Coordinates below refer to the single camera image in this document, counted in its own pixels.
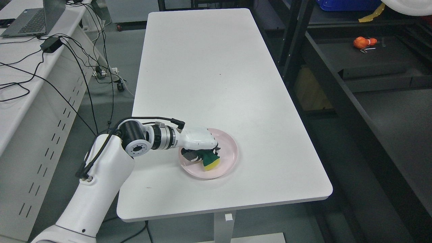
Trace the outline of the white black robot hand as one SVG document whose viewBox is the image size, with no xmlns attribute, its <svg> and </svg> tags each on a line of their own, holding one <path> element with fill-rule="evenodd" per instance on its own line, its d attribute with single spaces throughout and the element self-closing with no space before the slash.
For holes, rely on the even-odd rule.
<svg viewBox="0 0 432 243">
<path fill-rule="evenodd" d="M 190 162 L 202 161 L 203 152 L 218 155 L 218 146 L 215 137 L 205 127 L 185 127 L 175 134 L 174 147 L 180 147 L 181 155 Z"/>
</svg>

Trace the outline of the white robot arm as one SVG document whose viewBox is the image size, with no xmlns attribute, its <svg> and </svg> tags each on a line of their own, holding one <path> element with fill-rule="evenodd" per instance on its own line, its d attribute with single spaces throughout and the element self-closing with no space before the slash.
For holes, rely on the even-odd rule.
<svg viewBox="0 0 432 243">
<path fill-rule="evenodd" d="M 82 162 L 80 183 L 57 222 L 34 243 L 95 243 L 102 222 L 121 186 L 134 169 L 134 159 L 120 137 L 100 135 Z"/>
</svg>

